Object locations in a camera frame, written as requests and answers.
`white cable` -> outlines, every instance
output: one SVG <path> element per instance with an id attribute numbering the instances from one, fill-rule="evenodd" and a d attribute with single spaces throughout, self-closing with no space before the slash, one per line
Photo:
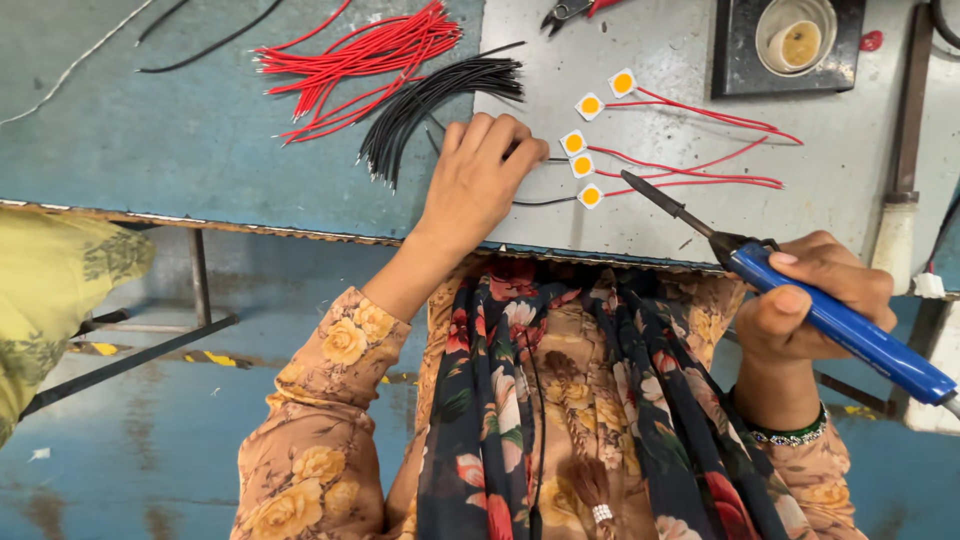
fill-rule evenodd
<path id="1" fill-rule="evenodd" d="M 142 11 L 144 10 L 144 8 L 146 8 L 147 6 L 149 6 L 153 1 L 154 1 L 154 0 L 147 0 L 146 2 L 144 2 L 143 5 L 140 6 L 139 8 L 137 8 L 136 10 L 134 10 L 133 13 L 127 15 L 127 18 L 125 18 L 125 19 L 123 19 L 122 21 L 120 21 L 120 24 L 118 24 L 118 25 L 116 26 L 116 28 L 114 28 L 113 30 L 107 32 L 107 35 L 106 35 L 106 36 L 103 36 L 103 37 L 100 39 L 100 41 L 97 41 L 97 44 L 94 45 L 93 48 L 91 48 L 89 51 L 86 51 L 85 53 L 83 53 L 82 55 L 80 55 L 80 57 L 79 57 L 78 59 L 74 60 L 74 62 L 70 64 L 70 67 L 66 68 L 66 71 L 64 71 L 63 74 L 60 75 L 60 79 L 57 81 L 57 83 L 54 85 L 54 87 L 50 90 L 50 92 L 48 92 L 47 95 L 46 95 L 43 99 L 40 100 L 40 103 L 37 103 L 36 106 L 33 107 L 32 109 L 27 110 L 26 112 L 23 112 L 23 113 L 21 113 L 21 114 L 18 114 L 17 116 L 14 116 L 13 118 L 7 118 L 6 120 L 0 121 L 0 126 L 6 124 L 7 122 L 13 122 L 13 120 L 19 120 L 20 118 L 23 118 L 24 116 L 28 116 L 28 115 L 33 114 L 34 112 L 36 112 L 36 111 L 40 108 L 40 106 L 42 106 L 44 103 L 46 103 L 47 101 L 49 101 L 50 98 L 54 97 L 54 94 L 57 93 L 57 90 L 59 90 L 60 87 L 63 86 L 63 81 L 66 81 L 66 78 L 70 75 L 70 72 L 73 71 L 73 68 L 74 68 L 74 67 L 77 67 L 77 64 L 78 64 L 78 63 L 84 61 L 84 59 L 85 59 L 86 57 L 88 57 L 88 56 L 90 56 L 91 54 L 93 54 L 93 51 L 96 51 L 97 49 L 99 49 L 101 45 L 103 45 L 108 39 L 110 39 L 111 36 L 113 36 L 114 34 L 116 34 L 117 32 L 119 32 L 120 29 L 123 28 L 125 24 L 127 24 L 128 22 L 130 22 L 130 19 L 136 17 L 136 15 L 137 15 L 138 13 L 142 12 Z"/>

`black scarf with flowers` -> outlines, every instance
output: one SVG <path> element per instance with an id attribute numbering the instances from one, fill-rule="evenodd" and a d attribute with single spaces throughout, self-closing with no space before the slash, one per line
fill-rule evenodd
<path id="1" fill-rule="evenodd" d="M 538 479 L 530 394 L 538 389 L 527 387 L 522 366 L 547 310 L 577 299 L 597 320 L 612 371 L 626 379 L 619 398 L 660 538 L 806 536 L 796 501 L 678 336 L 687 331 L 683 308 L 657 294 L 656 274 L 596 278 L 549 282 L 545 265 L 509 261 L 461 284 L 423 451 L 418 538 L 531 537 Z"/>

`pliers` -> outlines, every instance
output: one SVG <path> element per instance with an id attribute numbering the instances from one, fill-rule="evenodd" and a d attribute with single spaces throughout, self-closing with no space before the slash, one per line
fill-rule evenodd
<path id="1" fill-rule="evenodd" d="M 612 6 L 623 0 L 557 0 L 557 5 L 543 19 L 540 29 L 543 30 L 547 25 L 552 24 L 550 37 L 558 33 L 564 26 L 564 23 L 573 18 L 573 15 L 587 12 L 587 18 L 593 17 L 593 14 L 600 8 Z"/>

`red handle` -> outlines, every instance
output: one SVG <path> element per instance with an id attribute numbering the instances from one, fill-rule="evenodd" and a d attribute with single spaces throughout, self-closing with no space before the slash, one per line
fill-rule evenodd
<path id="1" fill-rule="evenodd" d="M 623 2 L 623 0 L 594 0 L 593 5 L 590 6 L 590 11 L 587 13 L 587 18 L 593 17 L 593 14 L 602 8 L 607 6 L 612 6 L 617 2 Z"/>

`bangle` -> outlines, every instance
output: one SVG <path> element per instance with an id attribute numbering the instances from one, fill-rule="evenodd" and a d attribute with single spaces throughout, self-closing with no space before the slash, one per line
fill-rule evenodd
<path id="1" fill-rule="evenodd" d="M 728 395 L 732 399 L 733 388 L 730 389 Z M 817 419 L 813 421 L 813 424 L 800 430 L 776 431 L 751 424 L 746 420 L 744 420 L 743 423 L 747 426 L 747 429 L 750 430 L 750 435 L 756 439 L 756 442 L 770 443 L 776 446 L 798 447 L 819 439 L 820 436 L 827 431 L 828 420 L 829 413 L 827 413 L 827 408 L 824 406 L 824 402 L 820 402 L 820 414 L 817 415 Z"/>

